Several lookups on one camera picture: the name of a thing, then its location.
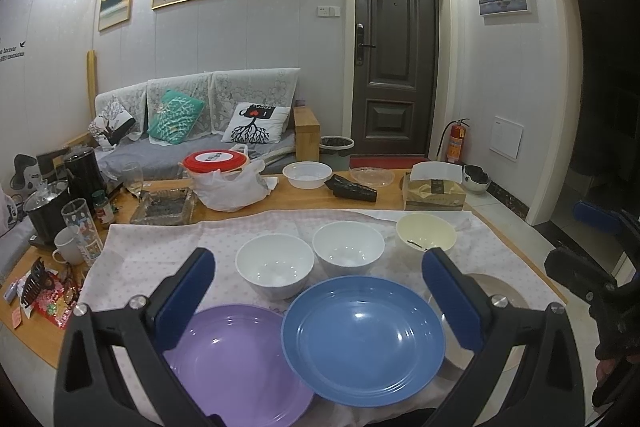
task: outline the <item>drinking glass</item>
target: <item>drinking glass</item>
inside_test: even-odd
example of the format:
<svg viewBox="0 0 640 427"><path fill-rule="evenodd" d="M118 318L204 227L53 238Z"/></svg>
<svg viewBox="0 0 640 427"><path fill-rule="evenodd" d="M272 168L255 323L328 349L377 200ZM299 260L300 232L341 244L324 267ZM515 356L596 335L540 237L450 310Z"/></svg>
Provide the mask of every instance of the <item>drinking glass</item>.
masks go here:
<svg viewBox="0 0 640 427"><path fill-rule="evenodd" d="M140 200L144 178L142 176L142 167L138 162L127 163L122 168L122 183L131 194Z"/></svg>
<svg viewBox="0 0 640 427"><path fill-rule="evenodd" d="M60 213L66 226L77 232L76 243L80 253L87 266L91 266L102 253L103 245L86 200L78 198L69 201Z"/></svg>

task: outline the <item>white wall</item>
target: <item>white wall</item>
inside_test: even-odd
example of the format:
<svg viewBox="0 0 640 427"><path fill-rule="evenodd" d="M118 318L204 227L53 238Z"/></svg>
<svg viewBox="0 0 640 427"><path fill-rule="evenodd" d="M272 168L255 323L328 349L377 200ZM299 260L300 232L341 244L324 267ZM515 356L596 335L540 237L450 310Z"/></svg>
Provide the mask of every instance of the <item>white wall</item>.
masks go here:
<svg viewBox="0 0 640 427"><path fill-rule="evenodd" d="M466 162L530 205L542 173L562 75L555 0L531 14L482 18L478 0L459 0L461 49L456 109L471 119ZM489 149L494 116L524 126L516 162Z"/></svg>
<svg viewBox="0 0 640 427"><path fill-rule="evenodd" d="M15 155L53 150L86 130L85 56L92 48L94 7L95 0L0 0L0 46L26 42L24 57L0 62L5 189Z"/></svg>
<svg viewBox="0 0 640 427"><path fill-rule="evenodd" d="M150 5L133 0L128 22L95 32L100 92L199 71L300 67L299 97L311 105L323 133L340 133L344 22L318 18L316 8L344 7L344 0Z"/></svg>

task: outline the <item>trash can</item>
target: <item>trash can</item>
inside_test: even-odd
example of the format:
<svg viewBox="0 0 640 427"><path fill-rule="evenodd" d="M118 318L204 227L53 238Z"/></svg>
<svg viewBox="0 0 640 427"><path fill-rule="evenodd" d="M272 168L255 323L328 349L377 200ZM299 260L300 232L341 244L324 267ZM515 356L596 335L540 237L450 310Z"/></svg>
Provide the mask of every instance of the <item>trash can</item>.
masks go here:
<svg viewBox="0 0 640 427"><path fill-rule="evenodd" d="M320 162L329 165L334 172L348 171L350 149L354 146L351 138L344 136L322 136L320 138Z"/></svg>

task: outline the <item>throw pillow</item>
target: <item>throw pillow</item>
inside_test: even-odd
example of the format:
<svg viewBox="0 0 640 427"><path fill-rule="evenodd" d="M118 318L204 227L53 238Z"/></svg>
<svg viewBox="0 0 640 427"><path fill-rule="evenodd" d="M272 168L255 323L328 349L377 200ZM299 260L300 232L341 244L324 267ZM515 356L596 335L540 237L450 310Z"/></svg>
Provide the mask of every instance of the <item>throw pillow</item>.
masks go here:
<svg viewBox="0 0 640 427"><path fill-rule="evenodd" d="M191 132L205 103L197 98L169 89L149 123L149 136L172 145L182 143Z"/></svg>
<svg viewBox="0 0 640 427"><path fill-rule="evenodd" d="M113 95L89 124L89 132L102 149L108 151L116 147L135 123L136 119L122 106L118 97Z"/></svg>
<svg viewBox="0 0 640 427"><path fill-rule="evenodd" d="M236 105L223 142L277 143L290 107L241 102Z"/></svg>

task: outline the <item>fire extinguisher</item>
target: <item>fire extinguisher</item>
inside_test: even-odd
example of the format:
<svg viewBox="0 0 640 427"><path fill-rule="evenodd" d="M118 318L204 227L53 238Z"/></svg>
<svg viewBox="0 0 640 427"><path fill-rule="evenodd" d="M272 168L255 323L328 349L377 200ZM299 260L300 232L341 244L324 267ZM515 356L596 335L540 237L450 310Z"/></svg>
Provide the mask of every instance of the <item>fire extinguisher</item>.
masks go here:
<svg viewBox="0 0 640 427"><path fill-rule="evenodd" d="M451 126L451 132L449 133L449 143L447 144L446 161L448 163L462 163L462 148L465 144L466 128L469 124L465 122L468 118L461 118L460 120L454 120L447 123L442 131L440 137L440 145L438 146L438 158L440 158L440 149L442 148L442 141L447 133L447 129Z"/></svg>

